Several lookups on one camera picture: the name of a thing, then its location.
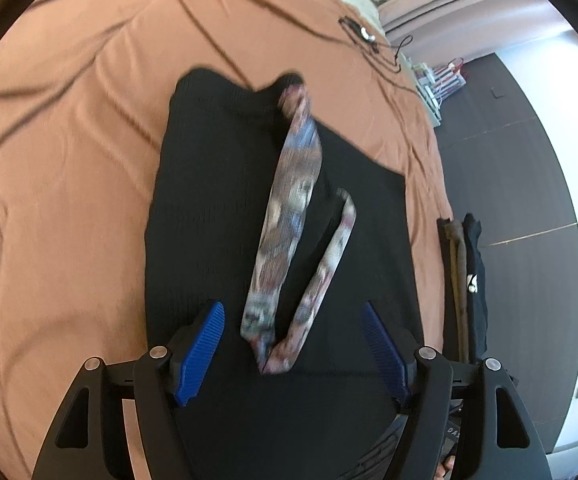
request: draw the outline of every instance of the blue gripper pad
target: blue gripper pad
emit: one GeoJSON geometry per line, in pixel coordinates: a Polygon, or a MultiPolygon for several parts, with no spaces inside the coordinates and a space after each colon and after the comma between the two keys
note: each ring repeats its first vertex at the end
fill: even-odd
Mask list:
{"type": "Polygon", "coordinates": [[[180,364],[178,387],[174,394],[178,406],[186,406],[189,399],[198,394],[223,332],[224,306],[217,301],[206,315],[180,364]]]}
{"type": "Polygon", "coordinates": [[[362,328],[387,392],[400,405],[405,405],[412,393],[408,387],[404,361],[373,305],[368,302],[362,308],[362,328]]]}

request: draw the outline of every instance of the bed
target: bed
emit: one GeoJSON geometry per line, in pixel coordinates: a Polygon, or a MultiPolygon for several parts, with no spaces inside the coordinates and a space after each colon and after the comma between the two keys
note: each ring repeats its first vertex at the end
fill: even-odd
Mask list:
{"type": "MultiPolygon", "coordinates": [[[[146,351],[144,229],[168,101],[213,68],[249,88],[300,72],[317,118],[405,175],[424,338],[442,348],[440,156],[405,73],[379,77],[338,25],[369,0],[36,0],[0,43],[0,468],[30,478],[84,360],[146,351]]],[[[131,413],[131,405],[126,409],[131,413]]],[[[148,478],[134,417],[136,478],[148,478]]]]}

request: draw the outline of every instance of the silver screw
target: silver screw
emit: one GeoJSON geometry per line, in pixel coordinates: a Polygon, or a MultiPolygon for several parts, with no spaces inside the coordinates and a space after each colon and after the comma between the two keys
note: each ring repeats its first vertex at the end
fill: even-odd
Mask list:
{"type": "Polygon", "coordinates": [[[437,356],[437,353],[435,352],[435,350],[429,346],[423,346],[421,349],[418,350],[418,353],[420,354],[420,357],[422,359],[435,359],[435,356],[437,356]]]}
{"type": "Polygon", "coordinates": [[[494,372],[497,372],[500,368],[502,368],[500,361],[493,359],[492,357],[485,361],[485,365],[489,370],[493,370],[494,372]]]}
{"type": "Polygon", "coordinates": [[[153,357],[154,359],[160,359],[160,358],[163,358],[167,352],[168,352],[168,350],[166,349],[166,346],[154,346],[149,351],[149,355],[151,357],[153,357]]]}
{"type": "Polygon", "coordinates": [[[95,370],[100,365],[100,359],[97,357],[90,357],[85,361],[85,370],[95,370]]]}

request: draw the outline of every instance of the white logo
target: white logo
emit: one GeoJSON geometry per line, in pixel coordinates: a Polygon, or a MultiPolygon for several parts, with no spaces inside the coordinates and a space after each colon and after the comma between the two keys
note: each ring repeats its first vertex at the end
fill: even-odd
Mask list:
{"type": "Polygon", "coordinates": [[[470,274],[467,276],[467,288],[469,292],[476,293],[478,291],[478,275],[477,274],[470,274]]]}

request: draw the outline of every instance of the multicolored scarf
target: multicolored scarf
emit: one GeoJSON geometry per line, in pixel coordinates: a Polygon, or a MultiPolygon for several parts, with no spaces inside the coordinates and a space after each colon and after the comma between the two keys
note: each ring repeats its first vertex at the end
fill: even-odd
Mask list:
{"type": "Polygon", "coordinates": [[[293,367],[309,335],[355,222],[355,205],[344,189],[342,218],[315,275],[304,291],[287,337],[275,344],[275,313],[280,289],[302,236],[307,207],[322,166],[322,147],[303,85],[289,86],[280,97],[282,113],[291,121],[275,170],[266,207],[256,264],[251,277],[240,335],[249,341],[263,374],[293,367]]]}

